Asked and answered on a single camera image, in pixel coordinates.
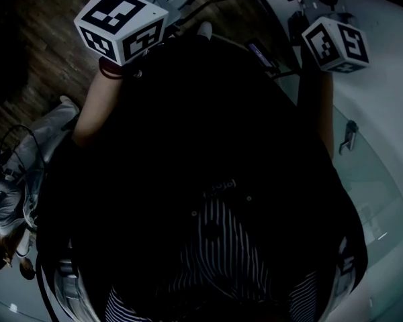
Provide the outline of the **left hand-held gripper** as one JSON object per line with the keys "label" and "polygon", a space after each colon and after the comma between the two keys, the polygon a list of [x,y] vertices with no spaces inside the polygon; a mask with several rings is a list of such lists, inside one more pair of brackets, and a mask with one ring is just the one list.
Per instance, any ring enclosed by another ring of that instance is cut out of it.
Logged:
{"label": "left hand-held gripper", "polygon": [[90,0],[75,26],[88,49],[125,65],[162,42],[179,10],[195,0]]}

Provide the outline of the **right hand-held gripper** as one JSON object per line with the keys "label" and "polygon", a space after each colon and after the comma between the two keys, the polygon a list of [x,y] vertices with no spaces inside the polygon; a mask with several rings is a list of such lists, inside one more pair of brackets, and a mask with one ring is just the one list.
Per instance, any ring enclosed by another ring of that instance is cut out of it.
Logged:
{"label": "right hand-held gripper", "polygon": [[369,66],[367,37],[346,0],[297,1],[288,19],[290,41],[306,46],[320,70],[352,73]]}

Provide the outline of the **person's left forearm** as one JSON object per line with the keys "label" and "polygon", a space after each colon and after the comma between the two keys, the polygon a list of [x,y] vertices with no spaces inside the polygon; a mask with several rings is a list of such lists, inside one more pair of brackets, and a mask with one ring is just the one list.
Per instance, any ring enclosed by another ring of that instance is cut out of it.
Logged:
{"label": "person's left forearm", "polygon": [[117,105],[123,81],[118,75],[97,72],[72,134],[78,147],[87,147],[103,127]]}

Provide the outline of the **person's white shoe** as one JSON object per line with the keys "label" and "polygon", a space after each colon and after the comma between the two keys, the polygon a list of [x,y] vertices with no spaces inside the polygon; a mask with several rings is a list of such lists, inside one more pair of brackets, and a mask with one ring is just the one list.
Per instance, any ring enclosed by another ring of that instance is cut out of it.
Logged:
{"label": "person's white shoe", "polygon": [[208,21],[203,21],[199,25],[196,35],[203,40],[210,41],[212,38],[212,24]]}

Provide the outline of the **black waist-mounted device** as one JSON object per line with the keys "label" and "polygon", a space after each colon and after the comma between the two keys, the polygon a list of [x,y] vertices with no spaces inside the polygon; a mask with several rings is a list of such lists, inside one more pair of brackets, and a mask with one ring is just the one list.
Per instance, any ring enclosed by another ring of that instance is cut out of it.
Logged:
{"label": "black waist-mounted device", "polygon": [[249,51],[258,67],[267,74],[268,77],[274,77],[281,73],[278,62],[259,39],[253,38],[245,42],[244,46]]}

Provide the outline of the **person's black vest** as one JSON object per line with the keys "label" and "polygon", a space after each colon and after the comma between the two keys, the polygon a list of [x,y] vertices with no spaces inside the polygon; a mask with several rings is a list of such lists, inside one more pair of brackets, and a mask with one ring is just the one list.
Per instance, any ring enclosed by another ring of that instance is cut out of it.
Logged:
{"label": "person's black vest", "polygon": [[94,140],[57,147],[38,205],[48,285],[100,322],[111,289],[144,298],[177,267],[192,216],[221,199],[280,292],[318,275],[318,322],[361,282],[367,249],[357,210],[317,131],[234,46],[172,38],[123,68],[117,105]]}

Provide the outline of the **small dark tool on table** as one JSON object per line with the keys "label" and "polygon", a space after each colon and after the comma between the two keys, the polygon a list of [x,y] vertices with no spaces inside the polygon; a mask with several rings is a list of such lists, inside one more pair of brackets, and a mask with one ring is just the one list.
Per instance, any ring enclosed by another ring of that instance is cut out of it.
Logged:
{"label": "small dark tool on table", "polygon": [[339,154],[343,154],[344,149],[352,151],[355,145],[355,138],[357,132],[359,131],[358,125],[353,120],[348,120],[345,128],[345,138],[344,141],[339,145]]}

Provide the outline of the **person's striped shirt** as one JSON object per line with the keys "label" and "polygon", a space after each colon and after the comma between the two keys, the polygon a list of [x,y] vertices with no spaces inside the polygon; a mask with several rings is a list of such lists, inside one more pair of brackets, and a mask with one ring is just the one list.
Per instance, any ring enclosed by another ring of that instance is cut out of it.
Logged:
{"label": "person's striped shirt", "polygon": [[106,322],[318,322],[318,275],[311,271],[280,292],[236,214],[221,199],[192,216],[195,231],[177,267],[144,298],[127,303],[114,286]]}

